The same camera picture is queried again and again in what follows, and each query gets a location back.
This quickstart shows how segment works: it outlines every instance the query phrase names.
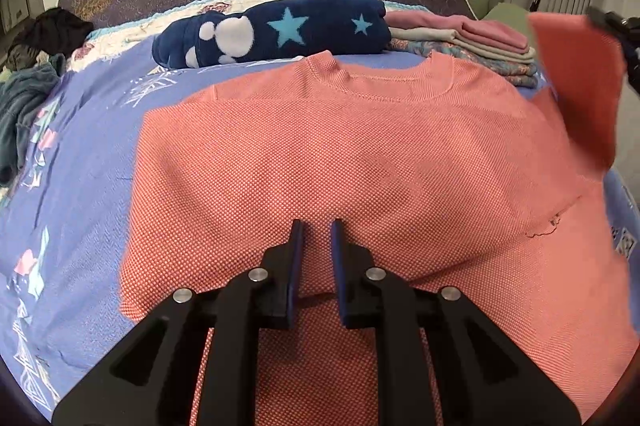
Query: light blue star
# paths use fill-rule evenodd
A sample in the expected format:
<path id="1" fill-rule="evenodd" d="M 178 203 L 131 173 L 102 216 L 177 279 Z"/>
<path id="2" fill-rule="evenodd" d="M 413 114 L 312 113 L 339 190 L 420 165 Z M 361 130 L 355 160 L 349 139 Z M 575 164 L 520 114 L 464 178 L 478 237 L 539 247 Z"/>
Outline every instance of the light blue star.
<path id="1" fill-rule="evenodd" d="M 367 22 L 364 19 L 364 17 L 362 16 L 362 13 L 360 13 L 359 19 L 356 20 L 355 18 L 352 18 L 351 21 L 356 25 L 356 32 L 353 34 L 358 34 L 359 32 L 363 32 L 364 34 L 367 34 L 367 28 L 369 28 L 370 26 L 373 26 L 371 22 Z"/>
<path id="2" fill-rule="evenodd" d="M 289 40 L 300 45 L 306 45 L 298 30 L 308 19 L 308 16 L 292 16 L 291 10 L 286 8 L 280 20 L 267 22 L 267 24 L 278 32 L 278 47 L 282 47 Z"/>

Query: orange cloth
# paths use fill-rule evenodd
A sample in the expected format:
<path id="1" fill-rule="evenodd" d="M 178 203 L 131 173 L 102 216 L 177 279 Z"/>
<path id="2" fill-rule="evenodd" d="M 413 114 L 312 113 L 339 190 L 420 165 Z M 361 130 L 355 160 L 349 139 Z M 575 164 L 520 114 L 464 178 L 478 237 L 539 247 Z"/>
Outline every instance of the orange cloth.
<path id="1" fill-rule="evenodd" d="M 147 113 L 122 311 L 139 320 L 177 287 L 224 285 L 303 219 L 302 308 L 294 331 L 260 335 L 256 424 L 373 426 L 373 337 L 343 329 L 332 297 L 341 217 L 377 265 L 422 289 L 460 287 L 586 420 L 638 346 L 601 183 L 622 55 L 581 18 L 532 23 L 558 104 L 438 53 L 390 71 L 325 52 Z M 572 42 L 562 56 L 555 34 Z"/>

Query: navy blue blanket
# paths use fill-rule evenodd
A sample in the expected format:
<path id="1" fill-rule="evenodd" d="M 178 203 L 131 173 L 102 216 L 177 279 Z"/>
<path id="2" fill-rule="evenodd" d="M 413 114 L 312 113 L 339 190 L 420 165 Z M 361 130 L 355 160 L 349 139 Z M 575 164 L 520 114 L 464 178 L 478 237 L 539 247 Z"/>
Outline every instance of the navy blue blanket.
<path id="1" fill-rule="evenodd" d="M 375 54 L 391 40 L 380 0 L 274 0 L 244 13 L 211 11 L 177 20 L 152 55 L 181 69 L 332 54 Z"/>

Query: metal screw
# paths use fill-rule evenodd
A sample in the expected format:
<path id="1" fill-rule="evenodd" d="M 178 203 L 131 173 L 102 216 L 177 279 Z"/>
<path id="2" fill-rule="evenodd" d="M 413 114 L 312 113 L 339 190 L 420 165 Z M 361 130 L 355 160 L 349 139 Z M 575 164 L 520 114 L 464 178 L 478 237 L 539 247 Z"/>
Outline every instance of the metal screw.
<path id="1" fill-rule="evenodd" d="M 456 301 L 459 300 L 462 296 L 462 292 L 457 287 L 444 287 L 442 291 L 440 291 L 442 297 L 447 301 Z"/>
<path id="2" fill-rule="evenodd" d="M 249 271 L 249 279 L 251 281 L 266 280 L 268 276 L 269 276 L 269 271 L 261 267 L 256 267 L 255 269 L 252 269 L 251 271 Z"/>
<path id="3" fill-rule="evenodd" d="M 380 269 L 379 267 L 369 267 L 365 275 L 372 281 L 380 281 L 385 278 L 386 271 L 384 269 Z"/>
<path id="4" fill-rule="evenodd" d="M 191 297 L 193 297 L 193 292 L 189 289 L 177 289 L 174 291 L 174 301 L 176 303 L 186 303 Z"/>

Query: pink folded shirt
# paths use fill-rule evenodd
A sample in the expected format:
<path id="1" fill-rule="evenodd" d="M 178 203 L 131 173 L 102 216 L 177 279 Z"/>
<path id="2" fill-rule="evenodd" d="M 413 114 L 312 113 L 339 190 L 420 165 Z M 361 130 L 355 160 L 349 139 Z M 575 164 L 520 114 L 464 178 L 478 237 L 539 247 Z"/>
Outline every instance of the pink folded shirt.
<path id="1" fill-rule="evenodd" d="M 527 37 L 496 20 L 471 20 L 464 15 L 440 16 L 419 10 L 388 12 L 385 21 L 390 28 L 455 29 L 464 38 L 478 44 L 524 54 L 529 50 Z"/>

